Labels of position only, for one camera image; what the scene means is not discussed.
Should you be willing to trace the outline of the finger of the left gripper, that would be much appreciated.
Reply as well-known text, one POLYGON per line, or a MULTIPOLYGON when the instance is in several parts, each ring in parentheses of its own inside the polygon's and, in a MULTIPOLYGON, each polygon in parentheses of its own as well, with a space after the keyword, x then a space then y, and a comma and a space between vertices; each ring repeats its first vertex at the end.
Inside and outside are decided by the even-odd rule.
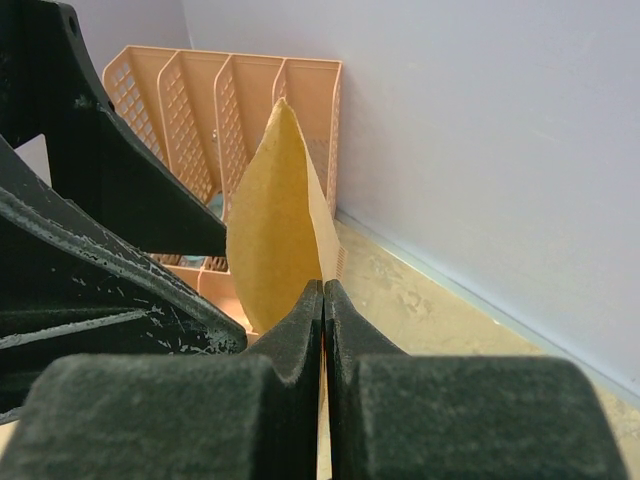
POLYGON ((1 410, 80 353, 219 355, 243 327, 61 198, 1 144, 1 410))
POLYGON ((1 138, 46 142, 53 190, 148 253, 222 256, 226 228, 117 114, 70 5, 1 4, 1 138))

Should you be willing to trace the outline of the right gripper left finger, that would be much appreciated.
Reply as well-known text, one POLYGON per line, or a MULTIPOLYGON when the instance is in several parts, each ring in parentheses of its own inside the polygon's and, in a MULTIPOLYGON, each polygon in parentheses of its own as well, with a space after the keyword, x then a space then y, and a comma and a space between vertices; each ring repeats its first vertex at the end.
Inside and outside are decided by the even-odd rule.
POLYGON ((5 479, 312 479, 322 286, 236 355, 72 355, 37 378, 5 479))

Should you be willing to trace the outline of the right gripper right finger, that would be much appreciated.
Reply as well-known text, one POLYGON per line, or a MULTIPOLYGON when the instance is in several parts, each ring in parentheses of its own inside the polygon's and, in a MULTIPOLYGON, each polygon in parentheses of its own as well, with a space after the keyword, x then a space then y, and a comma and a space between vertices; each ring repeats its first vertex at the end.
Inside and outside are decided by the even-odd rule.
POLYGON ((324 288, 337 479, 625 479, 586 375, 549 356, 415 356, 324 288))

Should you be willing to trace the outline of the brown paper coffee filter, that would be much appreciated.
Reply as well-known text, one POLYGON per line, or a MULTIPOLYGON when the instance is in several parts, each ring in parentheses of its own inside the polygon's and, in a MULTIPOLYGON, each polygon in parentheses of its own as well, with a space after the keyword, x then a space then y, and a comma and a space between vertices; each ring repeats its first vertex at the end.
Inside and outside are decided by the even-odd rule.
POLYGON ((254 374, 253 479, 313 479, 317 469, 324 284, 339 242, 293 108, 274 105, 232 200, 227 257, 258 340, 238 361, 254 374))

